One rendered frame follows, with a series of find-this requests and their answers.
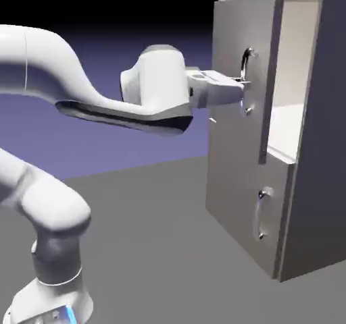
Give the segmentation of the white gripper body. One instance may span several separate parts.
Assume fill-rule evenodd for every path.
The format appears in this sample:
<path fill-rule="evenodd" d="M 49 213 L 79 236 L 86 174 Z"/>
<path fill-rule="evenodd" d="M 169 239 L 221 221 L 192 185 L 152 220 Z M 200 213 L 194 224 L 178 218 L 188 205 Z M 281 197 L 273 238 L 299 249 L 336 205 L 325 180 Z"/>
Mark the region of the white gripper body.
<path fill-rule="evenodd" d="M 242 82 L 214 70 L 191 70 L 191 105 L 207 108 L 239 103 L 244 97 L 244 87 Z"/>

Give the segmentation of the grey cabinet door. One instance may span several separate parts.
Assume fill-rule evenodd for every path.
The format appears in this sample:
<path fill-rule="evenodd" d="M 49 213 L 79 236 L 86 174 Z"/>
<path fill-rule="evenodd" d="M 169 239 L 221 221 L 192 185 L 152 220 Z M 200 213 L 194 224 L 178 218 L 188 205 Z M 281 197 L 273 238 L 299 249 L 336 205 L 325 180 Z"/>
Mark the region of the grey cabinet door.
<path fill-rule="evenodd" d="M 253 47 L 241 102 L 210 109 L 209 153 L 223 161 L 266 162 L 283 0 L 219 0 L 214 5 L 212 68 L 239 77 Z M 247 116 L 244 108 L 253 107 Z"/>
<path fill-rule="evenodd" d="M 251 258 L 272 278 L 278 277 L 283 237 L 296 164 L 268 155 L 263 165 L 249 161 L 210 163 L 206 209 Z M 253 238 L 253 212 L 258 192 L 269 186 L 274 196 L 265 203 L 262 224 L 268 235 Z"/>

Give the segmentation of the grey cabinet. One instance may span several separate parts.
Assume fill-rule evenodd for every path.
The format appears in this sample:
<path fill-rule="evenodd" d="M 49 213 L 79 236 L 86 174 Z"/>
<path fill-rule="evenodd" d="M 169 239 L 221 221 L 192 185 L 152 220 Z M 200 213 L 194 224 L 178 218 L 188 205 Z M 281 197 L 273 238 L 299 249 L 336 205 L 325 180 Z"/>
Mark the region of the grey cabinet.
<path fill-rule="evenodd" d="M 346 0 L 283 0 L 268 155 L 296 164 L 276 280 L 346 260 Z"/>

